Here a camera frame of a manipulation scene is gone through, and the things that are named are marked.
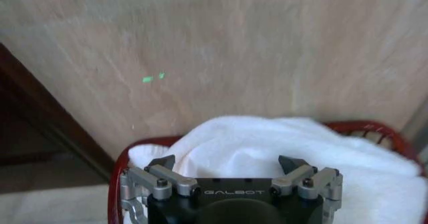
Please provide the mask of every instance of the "dark brown door frame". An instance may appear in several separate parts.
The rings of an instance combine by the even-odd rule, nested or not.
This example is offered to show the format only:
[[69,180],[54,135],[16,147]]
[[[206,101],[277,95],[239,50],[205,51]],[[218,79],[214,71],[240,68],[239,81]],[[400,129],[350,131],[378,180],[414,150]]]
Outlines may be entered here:
[[74,152],[109,180],[113,158],[2,43],[0,94],[38,131]]

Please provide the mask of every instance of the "silver metal bracket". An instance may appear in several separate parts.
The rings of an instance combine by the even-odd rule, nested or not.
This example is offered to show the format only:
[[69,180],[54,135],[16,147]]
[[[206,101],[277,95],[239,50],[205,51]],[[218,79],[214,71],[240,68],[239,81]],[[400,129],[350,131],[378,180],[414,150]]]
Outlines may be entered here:
[[121,174],[121,206],[129,210],[134,224],[148,223],[144,212],[144,203],[148,204],[148,197],[153,195],[157,200],[164,200],[169,199],[172,194],[172,183],[145,170],[129,168]]
[[311,177],[315,173],[311,165],[303,165],[293,170],[287,176],[272,179],[271,193],[276,196],[292,195],[293,187],[305,178]]
[[194,196],[200,194],[201,188],[197,179],[180,175],[162,165],[149,166],[146,170],[150,174],[169,180],[180,195]]
[[301,165],[287,176],[272,179],[271,193],[276,196],[288,196],[297,186],[301,198],[313,200],[319,195],[324,198],[323,224],[332,224],[335,212],[342,208],[343,174],[339,170],[324,168],[320,172],[311,165]]
[[337,169],[324,168],[313,177],[304,179],[299,184],[299,195],[304,199],[324,197],[323,223],[331,224],[335,212],[342,208],[343,174]]

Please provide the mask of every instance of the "red basket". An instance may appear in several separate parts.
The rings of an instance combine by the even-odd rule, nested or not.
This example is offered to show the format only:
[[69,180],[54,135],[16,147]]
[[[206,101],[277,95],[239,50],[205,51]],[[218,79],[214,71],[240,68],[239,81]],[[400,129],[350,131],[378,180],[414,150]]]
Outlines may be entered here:
[[[415,160],[418,163],[418,155],[410,145],[410,143],[403,139],[398,132],[391,129],[384,124],[375,122],[375,121],[344,121],[344,122],[331,122],[325,124],[332,130],[337,131],[339,133],[351,134],[352,132],[362,131],[363,137],[371,132],[378,133],[379,140],[378,144],[380,144],[386,139],[391,140],[392,150],[400,153],[408,159]],[[123,216],[122,216],[122,208],[121,208],[121,184],[119,184],[119,175],[123,169],[129,166],[129,149],[137,145],[142,145],[146,143],[153,143],[164,146],[172,146],[178,140],[181,136],[173,137],[160,137],[152,138],[146,140],[141,140],[130,145],[123,152],[115,162],[114,166],[114,173],[110,179],[110,188],[109,188],[109,224],[122,224],[123,223]],[[428,213],[424,220],[424,224],[428,224]]]

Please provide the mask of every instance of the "screw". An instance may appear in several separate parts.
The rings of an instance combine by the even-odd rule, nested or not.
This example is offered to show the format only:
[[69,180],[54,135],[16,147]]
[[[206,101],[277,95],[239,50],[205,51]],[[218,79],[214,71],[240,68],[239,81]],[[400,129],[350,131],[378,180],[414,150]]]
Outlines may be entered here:
[[275,188],[275,187],[271,187],[271,188],[269,188],[269,193],[271,193],[271,195],[273,195],[273,196],[279,196],[279,195],[280,195],[280,191],[279,191],[279,189]]
[[165,180],[164,178],[160,178],[156,183],[157,183],[158,187],[165,187],[165,186],[168,186],[169,181]]
[[305,178],[304,180],[303,180],[303,185],[305,186],[305,187],[313,187],[313,183],[315,183],[315,181],[311,179],[311,178]]
[[201,187],[196,187],[190,192],[190,196],[197,196],[200,194],[201,194]]

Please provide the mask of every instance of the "beige wall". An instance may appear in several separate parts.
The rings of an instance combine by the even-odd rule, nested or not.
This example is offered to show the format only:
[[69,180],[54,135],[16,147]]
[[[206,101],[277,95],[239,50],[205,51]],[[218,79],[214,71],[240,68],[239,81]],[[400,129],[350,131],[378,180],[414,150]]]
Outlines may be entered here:
[[0,0],[0,41],[114,157],[225,114],[402,129],[428,94],[428,0]]

